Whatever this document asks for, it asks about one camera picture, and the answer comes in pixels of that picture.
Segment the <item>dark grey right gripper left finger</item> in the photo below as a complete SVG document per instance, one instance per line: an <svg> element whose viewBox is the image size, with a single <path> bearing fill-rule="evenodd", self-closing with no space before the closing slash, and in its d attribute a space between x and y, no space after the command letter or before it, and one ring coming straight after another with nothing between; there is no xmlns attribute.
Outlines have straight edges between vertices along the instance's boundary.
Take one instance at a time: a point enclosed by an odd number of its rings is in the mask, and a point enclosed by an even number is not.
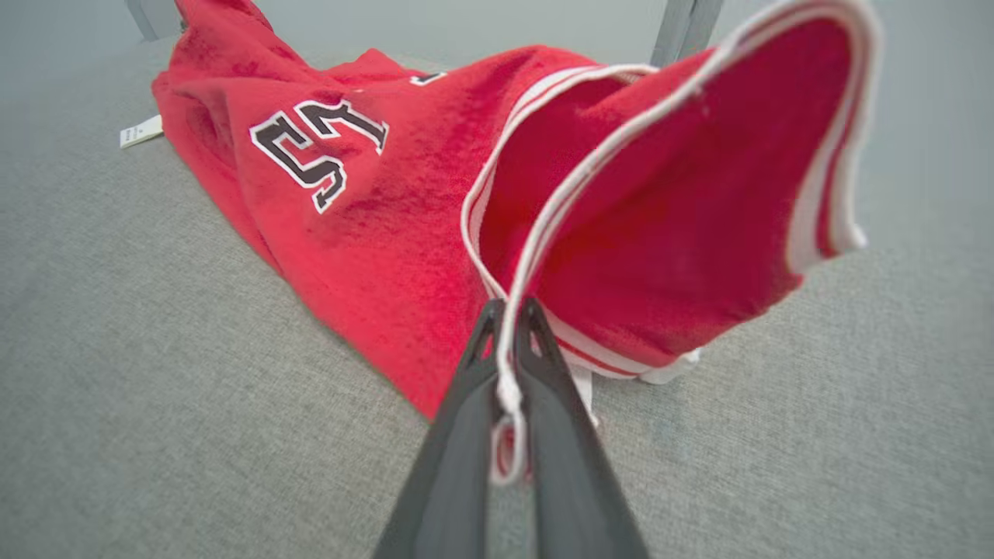
<svg viewBox="0 0 994 559"><path fill-rule="evenodd" d="M483 307L432 427L381 534L375 558L482 558L486 553L495 358L504 304Z"/></svg>

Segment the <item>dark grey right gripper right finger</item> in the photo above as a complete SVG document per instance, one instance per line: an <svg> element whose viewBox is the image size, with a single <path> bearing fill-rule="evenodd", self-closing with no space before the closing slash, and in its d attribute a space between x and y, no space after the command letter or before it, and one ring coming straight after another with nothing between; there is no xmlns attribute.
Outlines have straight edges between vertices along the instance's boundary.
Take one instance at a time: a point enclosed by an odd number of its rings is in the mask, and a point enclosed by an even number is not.
<svg viewBox="0 0 994 559"><path fill-rule="evenodd" d="M513 337L533 473L540 558L647 558L648 548L539 301Z"/></svg>

